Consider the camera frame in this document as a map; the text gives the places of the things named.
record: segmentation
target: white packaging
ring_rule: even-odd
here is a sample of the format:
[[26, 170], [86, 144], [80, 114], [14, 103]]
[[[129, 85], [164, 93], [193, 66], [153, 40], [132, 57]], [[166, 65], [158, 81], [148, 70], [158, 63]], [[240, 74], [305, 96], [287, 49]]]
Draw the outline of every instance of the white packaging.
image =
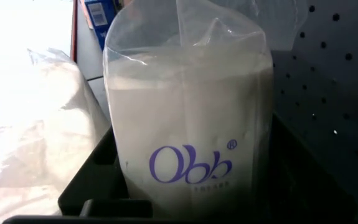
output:
[[[171, 28], [162, 26], [155, 34], [161, 44], [123, 48], [131, 45], [119, 38], [117, 27], [126, 22], [136, 33], [148, 24], [126, 21], [125, 10], [149, 20], [142, 13], [147, 6], [133, 1], [118, 14], [104, 51], [111, 120], [130, 197], [150, 200], [157, 218], [253, 219], [266, 205], [272, 114], [273, 68], [264, 33], [208, 1], [157, 3], [175, 9], [186, 31], [163, 42]], [[170, 16], [163, 15], [159, 20], [168, 25]], [[191, 32], [195, 24], [199, 29]]]
[[109, 123], [64, 53], [0, 52], [0, 223], [59, 214], [58, 198]]

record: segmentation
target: black tray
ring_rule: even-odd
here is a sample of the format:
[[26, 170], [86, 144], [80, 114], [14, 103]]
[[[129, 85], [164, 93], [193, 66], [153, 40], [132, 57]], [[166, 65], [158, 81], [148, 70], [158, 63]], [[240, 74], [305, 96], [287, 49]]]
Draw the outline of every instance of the black tray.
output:
[[[345, 193], [312, 158], [307, 145], [273, 116], [270, 144], [269, 217], [288, 220], [353, 221], [354, 199]], [[172, 223], [151, 220], [151, 203], [128, 199], [108, 130], [59, 198], [63, 217], [18, 216], [5, 223]]]

